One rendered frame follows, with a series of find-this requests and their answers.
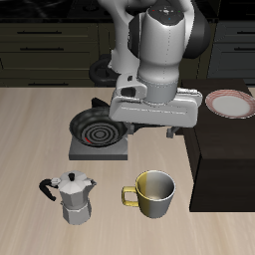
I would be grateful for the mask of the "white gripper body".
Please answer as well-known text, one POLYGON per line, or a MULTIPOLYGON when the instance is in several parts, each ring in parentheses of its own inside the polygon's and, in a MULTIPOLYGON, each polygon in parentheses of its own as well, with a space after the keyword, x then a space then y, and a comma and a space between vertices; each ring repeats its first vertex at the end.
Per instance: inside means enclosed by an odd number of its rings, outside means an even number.
POLYGON ((198 90, 178 88, 168 103, 149 103, 145 99, 122 96, 114 91, 110 118, 115 122, 193 128, 203 95, 198 90))

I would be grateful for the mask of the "dark grey stove plate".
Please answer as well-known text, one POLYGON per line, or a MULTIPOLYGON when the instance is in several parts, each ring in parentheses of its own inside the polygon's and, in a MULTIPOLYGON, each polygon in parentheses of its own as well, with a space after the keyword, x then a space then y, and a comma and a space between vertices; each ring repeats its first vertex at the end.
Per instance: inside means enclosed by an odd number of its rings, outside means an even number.
POLYGON ((72 137, 69 160, 127 160, 128 136, 107 147, 84 145, 72 137))

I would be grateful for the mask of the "white plate with red rim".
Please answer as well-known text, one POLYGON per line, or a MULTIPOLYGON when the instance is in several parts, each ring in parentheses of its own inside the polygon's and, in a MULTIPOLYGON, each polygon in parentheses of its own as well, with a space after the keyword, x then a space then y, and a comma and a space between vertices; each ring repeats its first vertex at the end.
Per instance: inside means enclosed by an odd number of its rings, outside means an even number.
POLYGON ((255 116, 255 99, 236 90, 217 90, 207 95, 206 106, 215 114, 229 119, 255 116))

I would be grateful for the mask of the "yellow and grey mug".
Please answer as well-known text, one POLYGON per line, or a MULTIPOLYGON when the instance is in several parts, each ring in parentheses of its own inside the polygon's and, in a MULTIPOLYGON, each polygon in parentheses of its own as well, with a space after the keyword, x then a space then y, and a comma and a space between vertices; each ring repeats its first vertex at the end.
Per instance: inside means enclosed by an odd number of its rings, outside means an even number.
POLYGON ((149 218, 160 218, 168 210, 175 192, 174 180, 165 172, 149 170, 141 173, 135 180, 135 186, 124 186, 122 203, 125 206, 138 207, 149 218), (126 193, 136 194, 137 201, 126 200, 126 193))

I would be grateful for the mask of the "black frying pan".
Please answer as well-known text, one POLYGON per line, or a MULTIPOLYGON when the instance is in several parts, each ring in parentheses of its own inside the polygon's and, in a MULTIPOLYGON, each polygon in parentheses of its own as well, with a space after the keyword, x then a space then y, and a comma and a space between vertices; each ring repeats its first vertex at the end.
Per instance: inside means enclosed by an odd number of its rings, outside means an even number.
POLYGON ((106 147, 120 141, 128 129, 122 122, 109 117, 110 106, 92 98, 92 107, 77 114, 70 122, 70 133, 80 143, 90 147, 106 147))

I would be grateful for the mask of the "dark wooden cabinet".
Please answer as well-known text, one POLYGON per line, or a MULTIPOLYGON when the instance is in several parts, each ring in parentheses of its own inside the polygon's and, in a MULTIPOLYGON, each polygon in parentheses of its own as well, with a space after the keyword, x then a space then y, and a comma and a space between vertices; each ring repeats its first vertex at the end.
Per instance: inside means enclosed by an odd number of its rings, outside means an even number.
POLYGON ((201 105, 181 128, 193 178, 191 212, 255 212, 255 116, 232 120, 201 105))

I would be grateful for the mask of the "silver moka pot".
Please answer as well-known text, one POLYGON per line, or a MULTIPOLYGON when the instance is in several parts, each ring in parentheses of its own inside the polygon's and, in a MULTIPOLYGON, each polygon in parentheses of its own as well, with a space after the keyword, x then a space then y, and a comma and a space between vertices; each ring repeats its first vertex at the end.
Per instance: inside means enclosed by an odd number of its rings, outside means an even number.
POLYGON ((52 201, 56 197, 48 187, 60 191, 64 219, 72 225, 81 225, 91 218, 92 206, 89 199, 90 191, 97 183, 84 173, 73 170, 63 173, 59 178, 44 179, 40 182, 40 190, 52 201))

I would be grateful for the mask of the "grey kitchen cupboard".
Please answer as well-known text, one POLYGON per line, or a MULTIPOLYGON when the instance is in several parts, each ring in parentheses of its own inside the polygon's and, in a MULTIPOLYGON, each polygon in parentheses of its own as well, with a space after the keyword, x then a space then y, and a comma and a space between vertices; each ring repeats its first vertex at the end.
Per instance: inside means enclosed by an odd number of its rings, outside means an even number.
POLYGON ((255 86, 255 21, 217 24, 207 77, 242 79, 255 86))

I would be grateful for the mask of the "dark kitchen cupboard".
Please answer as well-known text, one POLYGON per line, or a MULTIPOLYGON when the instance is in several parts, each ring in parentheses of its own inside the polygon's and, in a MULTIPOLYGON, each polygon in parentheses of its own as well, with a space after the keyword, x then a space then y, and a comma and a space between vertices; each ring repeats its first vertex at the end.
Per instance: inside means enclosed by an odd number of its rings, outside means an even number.
POLYGON ((114 47, 112 24, 0 23, 0 87, 91 87, 90 66, 114 47))

